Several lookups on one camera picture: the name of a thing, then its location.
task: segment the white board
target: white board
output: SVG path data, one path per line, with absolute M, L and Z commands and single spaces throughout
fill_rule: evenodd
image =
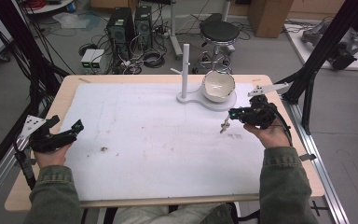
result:
M 188 91 L 200 85 L 190 84 Z M 249 106 L 251 84 L 237 84 Z M 80 201 L 258 193 L 264 148 L 227 112 L 176 101 L 180 84 L 81 84 L 62 131 L 85 129 L 67 153 Z
M 292 24 L 285 24 L 284 27 L 287 30 L 299 30 L 301 29 L 301 26 L 299 25 L 292 25 Z M 289 32 L 287 33 L 289 35 L 289 38 L 293 44 L 293 46 L 296 49 L 296 52 L 298 54 L 298 57 L 300 57 L 300 60 L 302 63 L 305 63 L 307 59 L 310 57 L 310 54 L 314 50 L 314 46 L 312 46 L 311 43 L 304 43 L 301 41 L 301 36 L 303 34 L 303 31 L 300 31 L 298 33 Z M 353 55 L 357 59 L 357 61 L 354 61 L 351 63 L 348 67 L 346 67 L 344 70 L 350 70 L 350 71 L 358 71 L 358 53 L 355 53 Z M 326 69 L 333 69 L 333 66 L 330 62 L 326 61 L 324 62 L 324 65 L 322 65 L 322 68 Z

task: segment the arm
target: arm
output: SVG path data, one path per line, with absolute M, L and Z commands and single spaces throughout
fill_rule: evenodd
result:
M 81 209 L 72 171 L 63 166 L 68 148 L 49 154 L 34 153 L 40 173 L 24 223 L 80 223 Z
M 244 128 L 266 148 L 260 176 L 261 223 L 318 223 L 310 210 L 307 174 L 280 123 L 275 120 L 265 130 L 248 124 Z

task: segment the person's left hand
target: person's left hand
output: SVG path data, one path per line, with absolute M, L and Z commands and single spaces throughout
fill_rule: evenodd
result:
M 66 151 L 68 151 L 71 145 L 72 144 L 68 144 L 58 150 L 49 153 L 34 151 L 34 157 L 36 158 L 36 162 L 39 165 L 39 168 L 42 169 L 43 167 L 50 165 L 63 165 L 65 162 Z

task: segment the jacket cuff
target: jacket cuff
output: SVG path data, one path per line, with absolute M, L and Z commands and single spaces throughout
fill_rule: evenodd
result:
M 264 150 L 263 165 L 300 165 L 301 160 L 298 157 L 294 147 L 272 147 Z
M 40 169 L 37 182 L 74 182 L 72 170 L 66 166 L 52 165 Z

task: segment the stool seat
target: stool seat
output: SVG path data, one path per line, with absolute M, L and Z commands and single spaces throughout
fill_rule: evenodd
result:
M 202 25 L 200 34 L 205 41 L 215 45 L 231 45 L 237 40 L 240 31 L 226 21 L 209 21 Z

